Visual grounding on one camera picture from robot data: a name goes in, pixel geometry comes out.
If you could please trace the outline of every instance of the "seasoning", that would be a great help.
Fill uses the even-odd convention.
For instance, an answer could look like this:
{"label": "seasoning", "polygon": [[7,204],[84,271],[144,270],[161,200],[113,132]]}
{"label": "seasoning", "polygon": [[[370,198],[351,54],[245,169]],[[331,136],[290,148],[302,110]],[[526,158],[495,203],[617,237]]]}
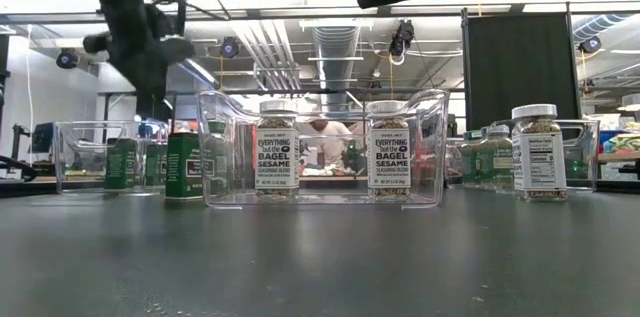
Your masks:
{"label": "seasoning", "polygon": [[149,143],[146,147],[144,185],[164,187],[167,175],[167,144]]}
{"label": "seasoning", "polygon": [[528,201],[564,201],[567,180],[562,131],[552,104],[516,107],[513,128],[514,186]]}
{"label": "seasoning", "polygon": [[291,100],[260,103],[256,132],[256,195],[260,203],[293,203],[299,187],[299,131]]}
{"label": "seasoning", "polygon": [[211,151],[200,151],[198,135],[172,133],[167,150],[166,199],[169,201],[201,201],[202,181],[213,173]]}
{"label": "seasoning", "polygon": [[137,142],[128,138],[107,140],[107,171],[104,189],[122,192],[136,185]]}
{"label": "seasoning", "polygon": [[478,145],[481,142],[482,134],[480,131],[467,131],[464,133],[464,143],[460,147],[462,155],[462,185],[466,187],[476,187],[479,184],[478,170],[480,162],[478,161]]}
{"label": "seasoning", "polygon": [[376,202],[406,202],[411,196],[409,124],[399,111],[404,102],[377,101],[367,105],[369,197]]}
{"label": "seasoning", "polygon": [[508,126],[493,126],[487,130],[487,138],[480,147],[479,159],[480,180],[484,188],[513,190],[513,146]]}

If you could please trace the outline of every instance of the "black curtain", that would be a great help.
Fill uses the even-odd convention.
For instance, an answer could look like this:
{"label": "black curtain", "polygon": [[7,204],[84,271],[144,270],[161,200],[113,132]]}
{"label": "black curtain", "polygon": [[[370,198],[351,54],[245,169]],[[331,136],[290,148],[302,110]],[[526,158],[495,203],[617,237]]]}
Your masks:
{"label": "black curtain", "polygon": [[566,14],[463,15],[462,28],[468,130],[534,103],[555,104],[559,118],[581,117]]}

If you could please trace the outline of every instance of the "tabletop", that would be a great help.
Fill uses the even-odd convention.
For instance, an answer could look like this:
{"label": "tabletop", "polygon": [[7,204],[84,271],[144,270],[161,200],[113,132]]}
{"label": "tabletop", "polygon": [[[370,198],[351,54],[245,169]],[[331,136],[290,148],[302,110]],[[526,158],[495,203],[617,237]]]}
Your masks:
{"label": "tabletop", "polygon": [[2,316],[638,316],[640,198],[216,211],[0,200]]}

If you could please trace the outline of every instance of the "green tin can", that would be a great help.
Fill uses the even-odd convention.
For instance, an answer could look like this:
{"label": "green tin can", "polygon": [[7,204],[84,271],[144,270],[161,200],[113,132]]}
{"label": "green tin can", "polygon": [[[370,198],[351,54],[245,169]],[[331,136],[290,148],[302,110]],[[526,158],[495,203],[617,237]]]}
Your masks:
{"label": "green tin can", "polygon": [[104,189],[121,192],[136,185],[137,142],[132,139],[109,138],[107,140],[107,171]]}
{"label": "green tin can", "polygon": [[150,144],[147,146],[147,157],[144,170],[144,185],[147,187],[164,187],[167,176],[167,145]]}
{"label": "green tin can", "polygon": [[198,135],[174,133],[167,149],[166,198],[178,201],[202,199],[203,175],[214,173],[211,150],[203,153],[202,166]]}

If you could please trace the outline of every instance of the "everything but the bagel seasoning jar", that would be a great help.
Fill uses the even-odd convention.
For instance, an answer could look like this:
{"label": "everything but the bagel seasoning jar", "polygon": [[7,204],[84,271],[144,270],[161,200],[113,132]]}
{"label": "everything but the bagel seasoning jar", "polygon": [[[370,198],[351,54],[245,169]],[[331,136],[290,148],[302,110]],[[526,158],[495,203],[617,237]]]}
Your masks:
{"label": "everything but the bagel seasoning jar", "polygon": [[299,186],[299,130],[291,100],[260,103],[255,188],[260,203],[294,203]]}
{"label": "everything but the bagel seasoning jar", "polygon": [[513,139],[514,188],[528,201],[564,201],[567,180],[562,131],[552,104],[516,107]]}
{"label": "everything but the bagel seasoning jar", "polygon": [[369,197],[375,202],[406,202],[411,194],[409,124],[398,114],[400,101],[367,105]]}

